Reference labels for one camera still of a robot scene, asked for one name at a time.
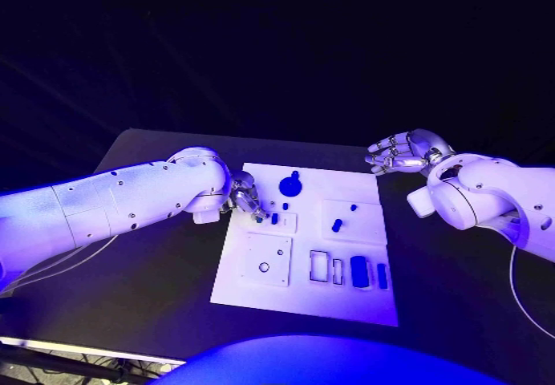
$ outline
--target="white cable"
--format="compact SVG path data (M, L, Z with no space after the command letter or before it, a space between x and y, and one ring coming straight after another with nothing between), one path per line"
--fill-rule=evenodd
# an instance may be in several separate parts
M524 309L524 304L521 303L521 300L518 299L518 292L515 291L515 282L512 280L512 270L515 265L515 252L518 251L518 247L515 246L512 248L512 261L509 264L509 282L512 284L512 295L515 297L515 301L518 302L518 307L521 307L521 310L524 311L524 315L528 317L530 321L535 324L538 329L551 337L555 338L555 335L553 335L540 325L540 323L535 321L535 319L530 316L530 312Z
M35 283L35 282L40 282L42 281L44 279L47 278L51 278L51 277L55 277L58 274L63 274L65 273L67 271L70 271L71 269L74 269L76 267L78 267L80 265L83 265L93 257L96 257L96 255L109 247L109 245L114 242L114 239L117 238L119 236L114 235L113 239L107 242L107 244L102 247L102 249L99 251L96 251L96 253L93 253L90 255L90 257L87 257L80 263L77 263L76 265L70 266L67 269L58 271L57 273L51 274L51 275L45 275L44 277L41 278L37 278L34 280L31 280L29 282L24 282L21 283L19 285L16 285L15 287L9 287L6 288L3 291L0 291L0 294L5 294L6 292L12 291L12 290L16 290L19 289L21 287L24 287L25 285L29 285L31 283Z
M11 283L15 284L18 281L21 281L22 279L27 279L29 277L32 277L35 274L40 274L42 273L44 271L47 271L51 267L55 267L57 265L60 265L64 261L67 261L86 247L86 246L81 246L73 253L70 253L64 258L61 258L57 262L51 263L48 266L45 266L42 269L40 269L38 271L34 271L32 273L29 274L24 274L18 279L15 279Z

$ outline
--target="white robotic arm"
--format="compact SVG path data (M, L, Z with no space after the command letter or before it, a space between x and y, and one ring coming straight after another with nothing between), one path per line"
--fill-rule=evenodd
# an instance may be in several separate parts
M168 219L195 223L240 207L264 218L250 174L210 148L0 197L0 290L47 258Z
M458 229L498 231L512 244L555 261L555 169L456 154L442 137L419 129L370 147L375 174L422 172L427 186L409 195L417 215L436 211Z

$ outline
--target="robotic hand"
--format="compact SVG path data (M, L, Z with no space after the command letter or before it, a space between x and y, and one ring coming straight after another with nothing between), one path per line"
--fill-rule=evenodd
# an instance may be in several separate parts
M427 176L427 185L407 197L422 218L437 211L458 229L492 229L520 249L555 261L555 168L521 168L501 158L458 154L423 129L391 136L368 150L377 175Z
M238 207L266 218L253 176L231 173L211 148L0 196L0 290L47 258L194 213L220 220Z

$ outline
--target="black background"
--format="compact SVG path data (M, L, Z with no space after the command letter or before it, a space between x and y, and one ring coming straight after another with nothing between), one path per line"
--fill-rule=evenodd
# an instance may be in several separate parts
M429 128L553 164L548 9L133 4L2 5L2 187L93 172L127 128L360 146Z

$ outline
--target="blue object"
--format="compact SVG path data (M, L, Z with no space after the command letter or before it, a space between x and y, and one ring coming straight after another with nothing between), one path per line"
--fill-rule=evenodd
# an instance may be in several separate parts
M351 258L351 276L354 279L354 287L368 287L371 285L367 258L361 255Z
M334 230L335 233L339 232L339 228L342 227L342 224L344 224L344 221L341 219L336 219L336 222L335 222L335 224L332 226L332 230Z
M378 285L380 288L387 290L388 289L388 275L385 274L385 264L378 263Z
M155 385L251 383L496 385L501 381L404 347L355 338L280 335L217 347Z
M299 171L293 171L292 176L280 182L280 192L287 197L296 197L303 190L303 184L299 181Z

